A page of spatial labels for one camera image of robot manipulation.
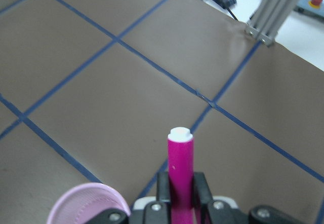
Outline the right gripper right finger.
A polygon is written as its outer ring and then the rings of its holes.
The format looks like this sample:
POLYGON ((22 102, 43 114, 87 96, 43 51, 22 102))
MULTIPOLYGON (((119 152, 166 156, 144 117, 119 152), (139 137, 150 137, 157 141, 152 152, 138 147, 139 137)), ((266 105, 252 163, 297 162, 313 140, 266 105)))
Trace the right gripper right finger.
POLYGON ((257 205, 243 213, 229 201, 214 198, 202 172, 193 176, 193 208, 198 223, 302 223, 269 205, 257 205))

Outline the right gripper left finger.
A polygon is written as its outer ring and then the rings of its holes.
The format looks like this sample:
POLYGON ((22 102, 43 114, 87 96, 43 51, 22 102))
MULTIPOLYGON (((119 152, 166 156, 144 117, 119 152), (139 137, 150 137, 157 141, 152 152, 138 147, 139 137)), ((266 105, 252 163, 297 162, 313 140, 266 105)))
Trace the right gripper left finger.
POLYGON ((131 223, 171 223, 171 193, 167 172, 157 174, 156 195, 135 201, 131 223))

